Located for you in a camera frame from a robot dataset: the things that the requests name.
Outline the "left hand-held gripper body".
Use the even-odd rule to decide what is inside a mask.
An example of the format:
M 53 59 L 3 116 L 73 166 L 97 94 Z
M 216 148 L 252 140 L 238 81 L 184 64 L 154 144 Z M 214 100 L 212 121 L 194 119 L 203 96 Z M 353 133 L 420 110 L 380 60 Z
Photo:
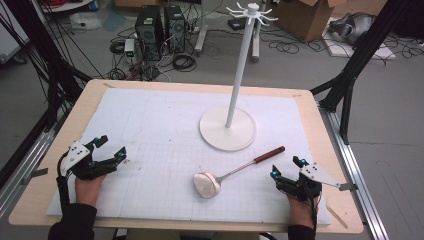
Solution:
M 93 160 L 92 154 L 94 149 L 101 146 L 102 143 L 97 143 L 96 141 L 91 141 L 87 144 L 82 144 L 80 141 L 74 141 L 69 150 L 61 158 L 60 175 L 66 177 L 70 174 L 74 174 L 82 180 L 93 180 L 116 171 L 116 158 L 103 161 Z

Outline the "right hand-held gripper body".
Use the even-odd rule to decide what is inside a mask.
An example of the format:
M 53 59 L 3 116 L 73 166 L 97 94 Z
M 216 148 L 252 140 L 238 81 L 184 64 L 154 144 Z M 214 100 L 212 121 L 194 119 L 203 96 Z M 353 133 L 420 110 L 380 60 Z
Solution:
M 318 197 L 321 194 L 323 184 L 336 188 L 341 187 L 341 184 L 317 163 L 299 168 L 297 180 L 283 178 L 284 185 L 279 187 L 279 190 L 299 201 Z

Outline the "metal ladle with wooden handle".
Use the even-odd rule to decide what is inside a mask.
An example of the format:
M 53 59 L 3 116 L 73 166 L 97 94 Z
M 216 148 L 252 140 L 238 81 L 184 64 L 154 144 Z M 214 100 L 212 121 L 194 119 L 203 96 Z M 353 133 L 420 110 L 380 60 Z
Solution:
M 205 199 L 213 198 L 221 191 L 222 182 L 226 180 L 228 177 L 230 177 L 231 175 L 234 175 L 235 173 L 251 165 L 261 163 L 269 158 L 272 158 L 280 153 L 283 153 L 284 151 L 285 151 L 284 146 L 277 147 L 267 153 L 264 153 L 254 158 L 249 163 L 243 166 L 240 166 L 222 176 L 216 176 L 210 172 L 196 173 L 193 176 L 194 187 L 201 197 Z

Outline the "white hook stand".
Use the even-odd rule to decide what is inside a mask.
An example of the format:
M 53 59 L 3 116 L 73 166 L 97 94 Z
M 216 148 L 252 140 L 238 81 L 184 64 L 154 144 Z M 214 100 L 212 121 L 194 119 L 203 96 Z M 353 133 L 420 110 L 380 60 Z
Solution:
M 237 107 L 237 100 L 255 23 L 264 25 L 264 19 L 276 21 L 276 18 L 267 17 L 270 10 L 261 10 L 257 3 L 249 3 L 246 7 L 240 4 L 237 6 L 238 10 L 227 8 L 234 18 L 245 18 L 245 29 L 230 103 L 228 106 L 215 107 L 206 111 L 199 122 L 202 138 L 212 147 L 223 151 L 245 149 L 256 138 L 256 123 L 248 112 Z

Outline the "person's right hand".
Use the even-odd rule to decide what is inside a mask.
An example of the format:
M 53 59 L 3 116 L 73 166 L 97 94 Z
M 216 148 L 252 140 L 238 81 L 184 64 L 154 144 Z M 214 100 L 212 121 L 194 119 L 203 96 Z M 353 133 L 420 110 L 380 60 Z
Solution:
M 314 228 L 316 223 L 313 220 L 313 216 L 315 215 L 314 211 L 318 210 L 318 199 L 314 199 L 314 205 L 311 205 L 308 201 L 300 202 L 292 196 L 288 196 L 287 199 L 290 206 L 290 223 Z

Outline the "person's left hand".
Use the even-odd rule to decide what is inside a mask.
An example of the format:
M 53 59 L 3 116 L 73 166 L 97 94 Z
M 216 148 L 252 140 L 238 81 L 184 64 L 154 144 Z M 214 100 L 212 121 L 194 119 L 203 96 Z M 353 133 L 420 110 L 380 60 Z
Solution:
M 76 202 L 95 207 L 100 194 L 101 185 L 105 178 L 105 175 L 97 177 L 93 180 L 82 180 L 80 178 L 76 178 Z

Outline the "white grid mat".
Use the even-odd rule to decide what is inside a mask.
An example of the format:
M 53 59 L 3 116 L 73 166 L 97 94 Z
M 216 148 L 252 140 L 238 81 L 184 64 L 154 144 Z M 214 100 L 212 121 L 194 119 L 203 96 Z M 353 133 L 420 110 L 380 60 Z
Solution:
M 127 158 L 102 185 L 99 216 L 287 223 L 288 203 L 270 176 L 272 166 L 296 179 L 293 157 L 314 160 L 297 104 L 285 97 L 239 96 L 237 104 L 253 117 L 257 135 L 247 148 L 228 152 L 207 144 L 199 131 L 202 115 L 228 102 L 226 94 L 108 89 L 81 140 L 106 135 L 94 159 L 110 158 L 122 147 Z M 280 146 L 283 153 L 224 180 L 213 198 L 201 197 L 194 187 L 196 173 L 222 176 Z

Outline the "black computer tower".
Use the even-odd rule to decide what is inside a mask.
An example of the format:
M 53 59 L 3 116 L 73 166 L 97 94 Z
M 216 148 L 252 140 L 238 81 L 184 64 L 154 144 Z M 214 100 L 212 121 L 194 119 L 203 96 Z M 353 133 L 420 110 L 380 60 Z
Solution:
M 135 29 L 145 61 L 158 61 L 161 58 L 160 45 L 164 41 L 163 26 L 158 5 L 143 5 L 140 8 Z
M 165 35 L 173 53 L 185 51 L 185 18 L 177 5 L 164 7 Z

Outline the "grey bag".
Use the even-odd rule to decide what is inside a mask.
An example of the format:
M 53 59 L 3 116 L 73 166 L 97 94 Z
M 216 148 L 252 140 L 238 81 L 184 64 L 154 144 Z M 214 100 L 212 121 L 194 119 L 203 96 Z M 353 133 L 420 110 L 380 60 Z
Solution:
M 355 46 L 371 28 L 376 17 L 363 12 L 347 13 L 329 23 L 328 32 L 336 33 L 346 43 Z

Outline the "cardboard box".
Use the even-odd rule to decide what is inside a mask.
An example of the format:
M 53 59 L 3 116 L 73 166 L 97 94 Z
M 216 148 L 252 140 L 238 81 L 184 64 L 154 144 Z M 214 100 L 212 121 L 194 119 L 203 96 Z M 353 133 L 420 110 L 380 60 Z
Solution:
M 275 8 L 277 25 L 301 42 L 322 36 L 336 6 L 348 0 L 280 0 Z

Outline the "white stand legs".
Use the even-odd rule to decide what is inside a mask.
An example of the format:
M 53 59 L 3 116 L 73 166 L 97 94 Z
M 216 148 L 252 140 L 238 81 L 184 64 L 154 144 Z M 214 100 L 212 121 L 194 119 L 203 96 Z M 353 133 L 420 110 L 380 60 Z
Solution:
M 207 12 L 205 2 L 208 0 L 200 0 L 200 27 L 196 45 L 194 47 L 194 52 L 197 56 L 202 52 L 204 42 L 209 31 L 218 31 L 225 32 L 228 34 L 241 34 L 243 30 L 247 29 L 247 24 L 242 24 L 242 21 L 246 20 L 246 16 L 243 15 L 241 18 L 232 18 L 227 21 L 227 25 L 231 30 L 209 28 L 206 24 L 206 16 L 212 14 L 216 8 Z M 261 13 L 261 16 L 255 20 L 252 20 L 253 24 L 252 36 L 251 36 L 251 61 L 257 63 L 259 61 L 259 50 L 260 50 L 260 32 L 261 27 L 266 26 L 264 15 L 267 14 L 265 10 L 266 0 L 261 0 L 261 3 L 258 5 L 258 12 Z

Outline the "aluminium rail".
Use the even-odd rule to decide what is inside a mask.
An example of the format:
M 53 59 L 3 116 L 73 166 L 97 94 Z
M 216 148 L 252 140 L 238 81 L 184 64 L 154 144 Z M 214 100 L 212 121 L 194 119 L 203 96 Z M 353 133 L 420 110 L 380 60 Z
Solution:
M 57 121 L 48 127 L 47 113 L 44 113 L 0 170 L 0 220 L 32 178 L 48 173 L 46 169 L 38 170 L 38 166 L 68 115 L 69 111 L 60 112 Z
M 389 240 L 386 228 L 374 204 L 354 152 L 351 146 L 344 142 L 339 133 L 340 120 L 337 114 L 328 112 L 323 107 L 319 107 L 318 110 L 326 124 L 330 137 L 334 140 L 336 152 L 341 160 L 342 170 L 348 182 L 356 187 L 352 194 L 355 201 L 359 204 L 363 225 L 373 240 Z

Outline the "black frame post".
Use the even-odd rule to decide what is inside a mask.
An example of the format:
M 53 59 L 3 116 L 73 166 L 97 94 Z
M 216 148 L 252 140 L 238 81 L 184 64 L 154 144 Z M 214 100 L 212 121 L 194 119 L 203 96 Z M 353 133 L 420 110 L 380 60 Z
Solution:
M 327 112 L 335 113 L 338 104 L 343 101 L 339 135 L 344 144 L 349 145 L 348 127 L 355 82 L 392 28 L 407 14 L 415 1 L 387 0 L 342 71 L 333 79 L 310 90 L 313 95 L 328 90 L 326 97 L 319 101 L 319 106 Z
M 48 108 L 45 113 L 46 128 L 51 129 L 58 121 L 57 113 L 65 103 L 74 104 L 83 88 L 77 80 L 87 83 L 92 77 L 68 63 L 56 47 L 31 0 L 3 0 L 0 5 L 8 7 L 24 33 L 43 60 L 31 62 L 41 80 L 48 85 Z

